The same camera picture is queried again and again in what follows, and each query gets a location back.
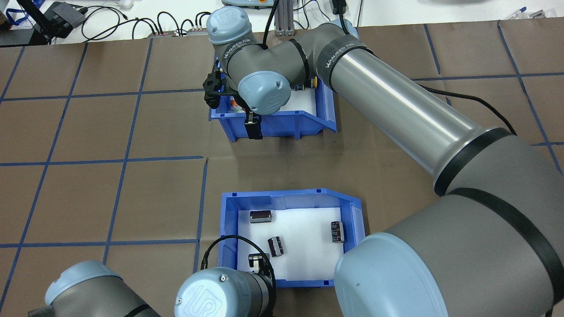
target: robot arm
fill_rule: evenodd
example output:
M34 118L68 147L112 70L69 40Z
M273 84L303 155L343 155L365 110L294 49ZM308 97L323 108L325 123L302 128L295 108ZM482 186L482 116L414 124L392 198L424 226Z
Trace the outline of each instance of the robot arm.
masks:
M269 49L237 7L217 10L207 27L226 88L253 112L276 112L291 85L319 76L435 179L441 196L435 204L368 236L338 262L335 289L344 316L538 317L563 299L564 178L524 141L479 126L338 25L323 24ZM70 283L47 304L72 303L105 316L93 310L108 303L69 299L81 284ZM246 272L200 271L180 289L177 317L264 317L272 306L269 285ZM194 304L204 294L225 303L223 310ZM143 303L134 299L122 311ZM55 316L66 317L57 309Z

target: metal bracket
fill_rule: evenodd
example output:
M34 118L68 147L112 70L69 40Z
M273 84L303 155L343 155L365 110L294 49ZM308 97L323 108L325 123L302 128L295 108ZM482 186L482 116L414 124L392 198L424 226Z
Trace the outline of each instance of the metal bracket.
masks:
M294 2L293 0L280 0L274 15L274 34L276 36L294 36Z
M247 136L252 140L262 140L262 117L251 111L247 103L239 92L229 87L227 80L223 76L223 70L219 67L219 61L216 60L211 73L208 74L206 81L202 84L204 88L204 101L211 109L219 108L219 102L222 96L233 96L235 102L245 110L245 130Z
M266 266L265 259L260 253L249 254L249 266L253 269L255 274L264 274L270 277L270 272Z

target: blue bin wall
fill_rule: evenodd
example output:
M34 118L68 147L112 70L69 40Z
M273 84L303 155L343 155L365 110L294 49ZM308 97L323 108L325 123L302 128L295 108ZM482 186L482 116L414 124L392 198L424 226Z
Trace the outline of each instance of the blue bin wall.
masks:
M348 252L365 237L364 219L360 199L328 189L230 192L222 195L220 236L238 234L239 210L341 208L341 222L345 227L343 251ZM219 243L218 266L237 269L238 240L228 239ZM333 280L287 281L276 280L277 286L285 287L332 287Z
M219 120L228 139L235 142L239 138L248 138L245 130L245 114L229 113L231 99L229 96L221 98L219 108L211 109L210 120ZM262 135L264 137L295 137L316 135L323 129L337 132L333 91L319 81L315 89L315 108L317 116L305 111L278 111L268 116L262 116Z

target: grid of blue tape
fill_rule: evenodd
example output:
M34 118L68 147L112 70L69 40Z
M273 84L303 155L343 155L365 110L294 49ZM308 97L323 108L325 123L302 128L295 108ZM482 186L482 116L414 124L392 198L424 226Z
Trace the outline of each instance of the grid of blue tape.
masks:
M429 48L431 50L431 53L433 54L433 59L435 62L435 66L437 68L437 72L440 74L440 63L439 60L437 58L437 54L435 52L435 48L433 45L433 40L431 38L431 34L429 32L429 29L427 28L427 25L424 25L425 28L425 33L427 36L427 39L429 41ZM554 160L554 164L556 166L556 168L558 169L558 171L560 171L560 173L562 173L562 169L560 167L560 164L554 154L554 150L553 150L553 146L564 146L564 142L551 142L549 141L546 132L544 131L544 128L541 124L541 121L536 113L535 107L531 101L531 98L529 97L528 93L527 93L527 89L523 83L523 77L540 77L540 76L564 76L564 73L536 73L536 74L520 74L517 65L513 59L513 55L509 50L509 47L505 41L505 37L503 35L503 30L501 29L501 26L499 25L499 23L497 24L497 28L499 31L499 35L501 37L501 40L504 44L505 50L509 56L509 59L512 62L513 68L515 70L515 74L507 74L507 75L494 75L494 76L458 76L458 77L433 77L433 78L413 78L413 80L418 80L418 81L444 81L444 80L468 80L468 79L485 79L485 78L517 78L519 80L519 83L521 84L521 88L523 89L523 93L525 94L525 96L527 97L529 106L531 108L531 112L536 120L536 123L538 124L538 127L543 135L543 138L545 140L544 143L538 143L538 144L532 144L533 146L546 146L549 151L550 154L552 156L552 159ZM19 101L19 100L42 100L42 99L66 99L66 103L65 103L65 107L63 110L63 115L61 116L61 119L59 121L59 126L57 128L57 131L55 133L55 137L53 140L53 143L51 145L51 150L49 152L49 155L47 157L47 161L45 162L13 162L13 163L2 163L0 164L0 166L44 166L43 168L43 173L41 174L41 178L39 180L39 185L37 187L34 199L33 199L33 203L32 203L32 207L30 209L29 215L28 215L28 219L26 221L25 227L24 227L24 231L21 235L21 239L20 242L17 244L0 244L0 248L17 248L16 250L16 255L14 256L14 261L12 263L12 266L10 268L10 273L8 275L8 280L6 282L6 285L4 287L4 290L2 292L2 298L0 299L0 311L2 311L2 306L4 304L4 301L6 299L6 294L8 292L8 289L10 287L10 283L12 280L12 277L14 275L14 271L17 265L17 260L19 258L20 252L22 248L43 248L43 247L54 247L54 246L104 246L104 256L103 256L103 263L106 263L107 258L108 258L108 252L109 252L109 247L113 246L113 245L154 245L154 244L195 244L196 245L196 252L195 252L195 256L194 256L194 263L193 263L193 271L196 272L197 268L198 268L198 260L199 260L199 253L200 253L200 239L201 239L201 230L202 230L202 221L203 221L203 214L204 214L204 198L205 198L205 188L206 188L206 179L207 179L207 173L208 173L208 162L206 161L206 163L204 164L204 171L203 171L203 175L202 175L202 187L201 187L201 195L200 195L200 210L199 210L199 221L198 221L198 228L197 228L197 237L196 239L176 239L176 240L143 240L143 241L112 241L112 232L113 232L113 225L115 222L115 218L116 218L116 212L117 212L117 207L119 204L119 200L120 200L120 194L121 194L121 188L123 185L123 181L124 181L124 176L125 176L125 170L127 167L127 163L128 162L141 162L141 161L169 161L169 160L194 160L194 159L203 159L203 157L201 156L177 156L177 157L146 157L146 158L130 158L129 157L129 150L131 148L131 140L133 137L133 132L135 129L135 121L136 121L136 117L137 117L137 113L139 110L139 102L141 99L141 96L144 94L168 94L168 93L190 93L190 92L197 92L197 91L203 91L203 89L183 89L183 90L159 90L159 91L143 91L143 85L145 82L145 77L147 75L147 67L148 67L148 63L149 63L149 59L151 57L151 50L152 50L152 45L153 45L153 40L151 39L149 42L149 48L147 51L147 58L145 61L145 66L143 69L143 76L142 76L142 80L141 80L141 84L139 86L139 90L138 91L132 91L132 92L128 92L128 93L112 93L112 94L90 94L90 95L73 95L73 90L74 90L74 86L76 85L76 81L78 78L78 75L80 73L81 67L82 67L82 63L84 62L84 58L86 56L86 51L88 49L88 43L85 44L84 46L84 50L82 52L82 56L81 56L81 60L78 64L78 68L76 70L76 74L72 83L72 86L70 88L70 92L67 96L48 96L48 97L25 97L25 98L5 98L6 96L6 92L8 91L8 88L10 86L10 82L12 81L14 74L17 70L17 66L20 63L21 57L24 54L25 51L25 47L22 47L19 56L17 57L16 63L14 65L14 68L8 78L8 81L6 83L6 87L4 88L4 90L2 91L2 94L0 95L0 103L1 102L7 102L7 101ZM137 101L136 101L136 105L135 105L135 111L134 111L134 115L133 115L133 120L131 123L131 129L130 129L130 133L129 133L129 139L127 142L127 148L126 148L126 152L125 152L125 156L123 159L120 160L93 160L93 161L67 161L67 162L51 162L51 156L53 154L53 151L55 149L55 144L57 142L57 138L59 137L59 133L60 133L60 129L61 126L63 124L63 120L65 117L65 114L67 112L67 108L69 105L69 102L71 99L74 98L92 98L92 97L101 97L101 96L123 96L123 95L136 95L137 96ZM45 180L45 174L47 173L47 169L49 166L51 165L76 165L76 164L103 164L103 163L121 163L122 164L122 170L121 170L121 175L120 175L120 181L118 184L118 190L116 193L116 200L114 202L114 207L113 207L113 211L112 211L112 218L111 218L111 222L110 222L110 226L108 229L108 236L106 241L97 241L97 242L76 242L76 243L24 243L25 240L25 235L27 233L27 230L29 228L29 224L31 222L32 216L33 216L33 212L37 203L37 199L39 197L39 192L41 191L41 186L43 184L43 181Z
M109 247L114 246L114 245L195 244L196 245L196 253L195 253L195 256L194 256L194 269L196 269L196 267L197 267L196 264L197 264L197 261L198 261L199 249L200 249L200 237L201 237L201 229L202 229L202 217L203 217L203 212L204 212L204 197L205 197L206 177L207 177L207 171L208 171L208 162L206 162L204 164L204 171L203 171L203 175L202 175L202 187L201 187L201 195L200 195L201 201L200 201L199 221L198 221L196 239L112 241L113 226L114 226L115 219L116 219L117 208L118 208L118 204L119 204L119 201L120 201L121 189L122 189L122 185L123 185L123 182L124 182L125 170L126 170L128 162L203 159L202 156L142 157L142 158L129 157L129 152L130 152L130 149L131 149L131 141L133 139L133 133L134 133L134 130L135 130L135 122L136 122L136 118L137 118L137 114L138 114L138 110L139 110L139 103L140 103L142 95L144 95L144 94L166 94L166 93L189 93L189 92L194 92L194 91L203 91L203 89L143 91L143 85L145 83L145 78L146 78L146 75L147 75L147 67L149 65L149 59L151 57L152 45L153 45L153 40L151 39L150 42L149 42L149 46L148 46L147 58L145 60L145 65L144 65L144 68L143 68L143 76L142 76L142 79L141 79L141 83L139 85L139 90L137 92L117 93L117 94L73 95L74 87L76 85L78 75L80 73L82 64L84 62L84 58L86 56L86 51L88 49L88 43L86 43L85 46L84 46L83 52L82 52L80 62L78 63L76 74L74 75L74 79L73 79L73 83L72 83L71 88L70 88L70 92L67 96L51 96L51 97L38 97L38 98L5 98L6 92L8 91L10 83L11 83L13 77L14 77L16 70L17 70L17 66L19 65L19 63L21 61L21 57L23 56L24 51L25 51L25 47L22 47L20 54L19 54L19 56L16 60L16 63L14 65L14 68L13 68L13 70L10 74L10 77L8 78L8 81L6 83L6 87L2 91L2 94L0 95L0 103L4 102L4 101L37 100L37 99L66 99L66 102L65 102L65 106L63 108L63 114L61 115L61 119L59 120L59 125L57 127L53 142L51 144L51 149L49 151L49 155L48 155L47 160L45 162L14 162L14 163L2 163L2 164L0 164L0 166L43 166L43 172L42 172L41 177L39 179L39 185L37 186L37 190L36 190L34 198L33 198L33 203L32 203L29 215L27 217L27 221L25 223L24 230L21 234L20 242L17 243L17 244L16 243L0 244L0 248L16 248L16 254L14 256L14 261L12 262L12 266L10 268L10 273L8 275L8 279L6 281L5 287L3 289L2 297L0 298L0 311L2 311L2 307L3 307L4 302L6 300L6 295L8 293L8 289L10 287L12 278L14 276L14 271L16 269L17 262L18 262L18 259L20 257L20 253L21 253L22 248L45 248L45 247L55 247L55 246L104 246L104 256L102 258L102 262L106 263L106 261L108 259ZM51 162L52 154L53 154L53 151L55 149L57 139L59 138L60 130L61 130L61 127L63 125L63 121L64 121L65 115L67 113L67 109L68 109L68 106L69 106L71 99L73 99L73 98L90 98L90 97L98 97L98 96L120 96L120 95L136 95L137 96L137 100L136 100L136 103L135 103L135 110L134 110L134 114L133 114L133 119L132 119L132 122L131 122L131 128L130 128L130 131L129 131L129 138L127 140L127 147L126 147L126 151L125 151L125 155L124 155L123 159L119 159L119 160ZM119 180L119 183L118 183L116 199L115 199L114 207L113 207L113 210L112 210L112 216L111 216L111 220L110 220L110 225L109 225L108 235L107 235L106 241L71 242L71 243L25 243L24 242L25 236L26 236L27 231L29 229L29 225L31 223L32 216L33 216L33 212L34 212L35 207L37 205L37 199L39 198L39 193L41 191L41 187L43 185L43 181L45 180L45 175L47 173L47 169L49 168L49 166L51 166L51 165L78 165L78 164L104 164L104 163L121 163L122 164L120 180Z

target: power cord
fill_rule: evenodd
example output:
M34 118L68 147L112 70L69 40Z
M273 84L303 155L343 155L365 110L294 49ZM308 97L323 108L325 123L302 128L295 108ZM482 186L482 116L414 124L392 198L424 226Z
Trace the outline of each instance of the power cord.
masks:
M439 89L435 89L435 88L431 88L431 87L427 87L427 86L423 86L421 84L419 84L419 86L423 87L426 91L433 93L433 94L438 94L438 95L443 95L443 96L449 96L449 97L455 97L455 98L462 98L462 99L468 99L468 100L473 100L476 102L479 102L481 104L483 104L484 106L486 106L486 108L488 108L491 112L493 112L499 119L501 119L503 121L503 123L505 123L505 125L507 126L507 128L509 129L509 131L514 134L517 135L517 132L515 132L515 129L513 128L513 126L511 125L511 123L509 122L509 120L507 120L507 118L505 118L499 111L497 111L496 108L494 108L492 105L490 105L489 103L487 103L485 100L483 100L482 98L476 97L476 96L472 96L472 95L464 95L464 94L457 94L457 93L451 93L449 91L444 91L444 90L439 90Z
M341 27L343 28L343 31L345 32L346 35L349 35L349 29L347 28L347 25L345 23L345 17L343 15L343 1L344 0L338 0L339 2L339 20L341 21Z
M358 18L356 20L356 27L360 25L360 15L362 14L363 4L364 4L364 0L360 0L360 6L358 7Z
M182 21L182 23L180 24L180 36L186 36L188 34L188 31L184 29L184 23L189 22L190 25L192 26L192 29L194 29L194 23L192 22L192 20L190 19L185 19L184 21Z
M151 28L151 34L153 34L153 35L156 34L155 29L153 29L153 26L151 25L151 23L147 22L146 20L150 20L150 19L147 18L147 17L144 17L144 18L138 19L137 22L135 22L135 24L133 25L133 29L131 30L131 39L135 39L135 28L137 27L137 24L139 24L139 22L147 23L149 25L149 27Z
M98 37L98 36L101 36L101 35L104 34L105 32L104 32L104 33L101 33L101 34L98 34L98 35L96 35L96 36L93 36L93 37L88 37L88 36L86 36L86 34L84 33L84 27L86 26L86 23L90 20L90 18L91 18L96 12L99 12L99 11L102 11L102 10L109 10L109 11L112 11L112 12L115 13L116 16L117 16L117 24L121 23L121 18L124 18L125 20L127 20L127 16L126 16L123 12L121 12L119 9L114 8L114 7L108 7L108 6L87 6L86 8L87 8L87 9L95 8L94 10L92 10L92 12L90 12L90 14L88 14L88 15L86 16L86 20L85 20L84 23L82 23L82 25L81 25L80 31L81 31L81 33L82 33L82 36L84 36L84 38L86 39L86 41L99 41L99 40L101 40L101 39L108 38L108 37L110 37L113 33L115 33L116 30L117 30L117 27L115 27L115 28L114 28L114 27L109 28L109 29L107 29L105 32L108 32L108 31L110 31L110 30L111 30L111 32L108 33L108 34L106 34L105 36L103 36L103 37L101 37L101 38L97 38L97 37Z
M272 10L270 10L270 15L268 16L268 21L266 22L265 35L262 36L262 47L264 49L268 48L268 45L266 45L266 40L268 39L268 31L270 30L270 24L272 24L272 20L274 19L274 13L278 8L278 3L280 3L280 0L274 0L274 3L272 4Z
M240 235L227 235L227 236L220 237L216 241L212 242L210 247L204 253L204 256L202 256L202 263L200 265L200 271L208 268L208 257L210 256L210 252L212 251L213 247L216 244L218 244L219 242L221 242L223 240L227 240L227 239L238 239L238 240L244 241L244 242L248 243L250 246L252 246L253 248L255 248L258 251L258 253L261 254L262 258L265 260L266 266L268 267L268 271L270 272L270 278L272 279L272 293L273 293L272 297L273 297L274 302L272 303L271 307L274 308L274 306L276 304L276 277L274 276L274 268L272 267L272 264L270 263L270 260L268 259L268 256L266 255L266 253L263 250L261 250L259 248L259 246L257 246L251 240L249 240L245 237L242 237Z
M302 6L299 7L299 8L295 8L294 11L299 11L299 10L303 9L303 14L306 16L306 19L307 19L307 13L306 13L305 7L306 7L307 5L309 5L311 2L317 3L319 12L321 12L321 14L322 14L323 16L325 16L325 17L327 18L327 20L331 21L331 18L330 18L327 14L325 14L325 12L323 12L323 10L321 9L321 5L319 4L319 1L318 1L318 0L309 0L309 1L306 2L305 4L304 4L304 0L302 0Z
M166 12L166 11L161 11L157 14L157 25L158 25L158 30L159 30L159 32L161 32L161 34L164 34L164 32L162 31L162 26L161 26L161 22L160 22L160 17L161 17L162 14L166 14L166 15L170 16L172 18L172 20L174 21L174 24L176 25L176 30L180 30L180 27L178 26L178 22L173 17L173 15Z
M200 18L198 19L198 23L200 24L200 29L204 29L204 25L202 24L202 18L206 15L211 15L211 12L203 12L202 15L200 15Z
M307 17L307 11L306 11L306 8L305 8L306 5L304 5L303 2L304 2L304 0L302 0L303 16L306 18L306 22L307 22L307 27L306 27L306 29L309 29L309 28L310 28L310 19Z

